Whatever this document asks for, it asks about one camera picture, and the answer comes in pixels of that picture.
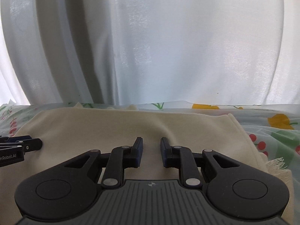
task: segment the round silver bolt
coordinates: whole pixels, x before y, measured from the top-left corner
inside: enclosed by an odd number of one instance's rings
[[[185,181],[185,183],[189,186],[197,186],[201,183],[201,181],[197,178],[189,178]]]
[[[103,181],[103,184],[105,184],[106,186],[114,186],[118,184],[118,181],[114,178],[107,178]]]

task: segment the metal screw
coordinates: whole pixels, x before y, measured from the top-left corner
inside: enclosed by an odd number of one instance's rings
[[[107,178],[103,181],[103,184],[106,186],[114,186],[118,184],[118,181],[114,178]]]
[[[185,183],[189,186],[197,186],[201,183],[201,181],[197,178],[189,178],[185,181]]]

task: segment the fruit print tablecloth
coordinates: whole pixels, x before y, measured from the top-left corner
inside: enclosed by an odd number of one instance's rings
[[[106,104],[84,103],[82,105],[85,108],[111,107]],[[0,107],[0,134],[13,136],[22,125],[42,110],[73,106],[75,103],[42,106],[4,104]],[[122,109],[126,106],[113,107]],[[233,114],[260,152],[268,156],[269,160],[283,158],[284,167],[292,171],[295,189],[295,224],[300,224],[297,222],[300,221],[300,105],[210,106],[179,101],[137,105],[136,109],[200,113],[211,116]]]

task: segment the folded beige fabric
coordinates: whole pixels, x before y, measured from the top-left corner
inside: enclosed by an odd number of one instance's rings
[[[233,159],[268,172],[265,161],[231,115],[207,116],[189,113],[142,112],[113,109],[60,108],[40,112],[16,136],[40,138],[40,151],[27,153],[25,161],[0,169],[0,224],[11,225],[21,215],[14,192],[25,178],[91,149],[102,153],[114,147],[133,145],[143,138],[141,166],[126,169],[127,179],[177,179],[178,170],[163,167],[160,139],[193,152],[213,149]]]

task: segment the yellow pear print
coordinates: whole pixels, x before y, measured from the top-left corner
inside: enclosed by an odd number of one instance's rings
[[[219,109],[219,107],[204,104],[193,104],[192,109]]]
[[[294,129],[291,125],[298,124],[290,123],[289,118],[283,113],[278,113],[273,117],[268,118],[268,122],[271,125],[271,127],[278,129]]]

